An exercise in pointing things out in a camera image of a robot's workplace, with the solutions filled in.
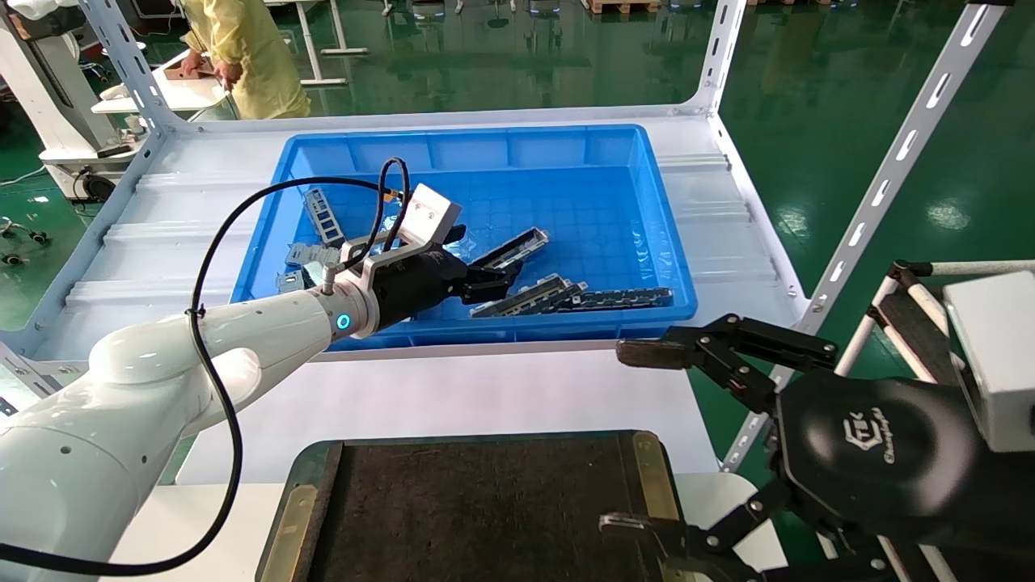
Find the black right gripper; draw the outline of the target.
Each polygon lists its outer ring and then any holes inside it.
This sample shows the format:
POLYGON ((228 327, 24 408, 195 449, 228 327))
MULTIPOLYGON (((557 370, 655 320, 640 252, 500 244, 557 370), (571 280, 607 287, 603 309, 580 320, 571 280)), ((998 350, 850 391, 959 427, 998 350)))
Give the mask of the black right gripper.
MULTIPOLYGON (((990 449, 962 390, 814 372, 776 397, 775 382, 750 363, 834 369, 838 354, 828 340, 738 314, 616 346, 627 367, 699 369, 750 411, 775 410, 783 474, 836 523, 917 545, 1032 555, 1033 454, 990 449)), ((708 529, 610 512, 600 516, 600 533, 635 539, 662 566, 712 581, 889 580, 889 563, 873 552, 748 566, 735 546, 795 498, 794 487, 771 481, 708 529)))

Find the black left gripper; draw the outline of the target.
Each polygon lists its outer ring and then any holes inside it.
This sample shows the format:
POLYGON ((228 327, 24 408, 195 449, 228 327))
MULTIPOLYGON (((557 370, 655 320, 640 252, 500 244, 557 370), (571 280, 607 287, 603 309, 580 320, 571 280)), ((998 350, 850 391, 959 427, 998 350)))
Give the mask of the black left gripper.
MULTIPOLYGON (((450 228, 443 239, 443 246, 461 242, 466 232, 463 224, 450 228)), ((377 331, 440 305, 456 295, 459 286, 463 305, 502 301, 521 272, 522 261, 505 268, 466 265, 442 248, 408 255, 374 272, 374 297, 378 301, 377 331)))

